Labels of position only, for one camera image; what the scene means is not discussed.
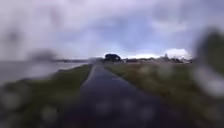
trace tree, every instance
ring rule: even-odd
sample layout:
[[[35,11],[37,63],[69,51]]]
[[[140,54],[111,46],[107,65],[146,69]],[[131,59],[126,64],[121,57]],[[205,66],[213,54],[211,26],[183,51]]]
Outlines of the tree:
[[[121,57],[118,56],[117,54],[106,54],[104,60],[116,62],[116,61],[121,61]]]

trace vegetation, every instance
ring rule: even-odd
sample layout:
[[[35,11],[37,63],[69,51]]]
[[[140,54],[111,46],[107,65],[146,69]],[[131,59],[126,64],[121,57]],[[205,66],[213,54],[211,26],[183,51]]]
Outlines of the vegetation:
[[[11,102],[1,102],[1,107],[7,112],[7,119],[13,119],[13,123],[10,122],[12,127],[35,128],[49,121],[46,118],[53,119],[52,114],[59,114],[75,98],[90,69],[90,65],[84,65],[71,70],[60,70],[45,79],[24,79],[9,83],[1,95]]]
[[[120,64],[106,67],[137,88],[182,109],[201,128],[220,121],[216,109],[218,101],[198,88],[190,75],[191,64]]]

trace lake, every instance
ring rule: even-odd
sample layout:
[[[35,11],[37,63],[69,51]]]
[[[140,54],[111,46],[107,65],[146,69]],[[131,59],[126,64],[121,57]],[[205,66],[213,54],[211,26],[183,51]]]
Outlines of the lake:
[[[87,63],[4,61],[0,62],[0,85],[23,78],[38,78],[58,70],[66,70]]]

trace grass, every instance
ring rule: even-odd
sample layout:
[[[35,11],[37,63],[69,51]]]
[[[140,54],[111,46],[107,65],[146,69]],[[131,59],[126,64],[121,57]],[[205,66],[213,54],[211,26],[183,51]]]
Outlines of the grass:
[[[51,108],[54,112],[61,111],[71,103],[78,89],[86,80],[90,69],[90,65],[84,65],[71,70],[59,70],[44,79],[23,79],[9,83],[3,88],[3,91],[7,94],[18,94],[18,96],[23,97],[23,100],[20,100],[23,104],[18,105],[13,101],[11,103],[5,101],[6,105],[9,104],[9,108],[10,105],[18,106],[9,109],[4,107],[5,105],[2,103],[1,107],[7,112],[7,119],[9,121],[15,120],[10,123],[14,124],[13,127],[16,128],[37,127],[43,122],[41,113],[44,109],[49,110]]]
[[[198,88],[191,75],[190,64],[118,64],[106,67],[138,89],[182,109],[200,128],[213,126],[221,120],[216,109],[217,100]]]

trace path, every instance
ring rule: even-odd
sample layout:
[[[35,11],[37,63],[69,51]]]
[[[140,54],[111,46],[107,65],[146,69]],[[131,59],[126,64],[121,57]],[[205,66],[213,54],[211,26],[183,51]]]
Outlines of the path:
[[[79,97],[57,128],[196,128],[181,112],[99,65],[92,68]]]

